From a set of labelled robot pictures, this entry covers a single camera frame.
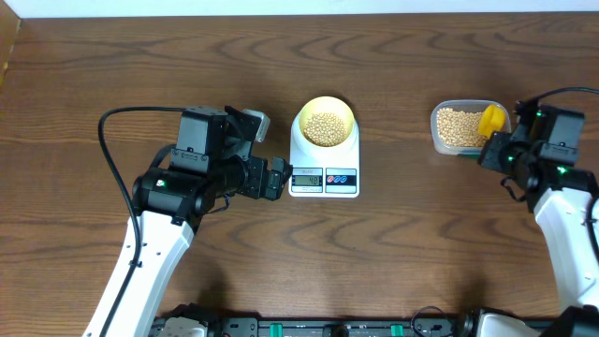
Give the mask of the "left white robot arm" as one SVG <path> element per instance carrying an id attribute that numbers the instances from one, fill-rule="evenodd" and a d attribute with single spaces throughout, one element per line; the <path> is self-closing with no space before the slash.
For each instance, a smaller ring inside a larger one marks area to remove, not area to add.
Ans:
<path id="1" fill-rule="evenodd" d="M 270 120 L 257 110 L 177 108 L 176 143 L 161 148 L 147 171 L 126 188 L 105 140 L 104 113 L 98 140 L 129 211 L 122 250 L 87 336 L 146 336 L 168 281 L 215 202 L 236 195 L 277 200 L 291 177 L 283 158 L 255 157 Z"/>

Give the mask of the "yellow plastic measuring scoop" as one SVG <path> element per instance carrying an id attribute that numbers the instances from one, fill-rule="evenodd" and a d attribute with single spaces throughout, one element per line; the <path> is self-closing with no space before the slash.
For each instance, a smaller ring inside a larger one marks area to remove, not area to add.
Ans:
<path id="1" fill-rule="evenodd" d="M 489 139 L 493 133 L 500 132 L 505 125 L 504 110 L 497 105 L 489 105 L 483 111 L 478 124 L 478 134 Z"/>

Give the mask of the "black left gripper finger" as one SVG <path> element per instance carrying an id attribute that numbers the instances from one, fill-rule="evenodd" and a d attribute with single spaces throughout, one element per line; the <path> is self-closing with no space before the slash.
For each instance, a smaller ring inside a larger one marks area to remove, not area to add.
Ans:
<path id="1" fill-rule="evenodd" d="M 270 175 L 267 179 L 264 189 L 264 198 L 267 200 L 277 200 L 281 197 L 285 181 L 281 175 Z"/>
<path id="2" fill-rule="evenodd" d="M 278 173 L 281 181 L 288 181 L 292 175 L 293 166 L 281 157 L 274 157 L 271 171 Z"/>

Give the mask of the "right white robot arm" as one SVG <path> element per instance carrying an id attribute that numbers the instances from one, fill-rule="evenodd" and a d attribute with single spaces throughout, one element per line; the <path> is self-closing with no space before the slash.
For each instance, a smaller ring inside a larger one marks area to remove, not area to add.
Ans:
<path id="1" fill-rule="evenodd" d="M 578 169 L 583 113 L 542 105 L 516 105 L 518 124 L 511 133 L 495 132 L 478 158 L 485 169 L 514 182 L 545 238 L 561 314 L 545 336 L 598 333 L 598 182 Z"/>

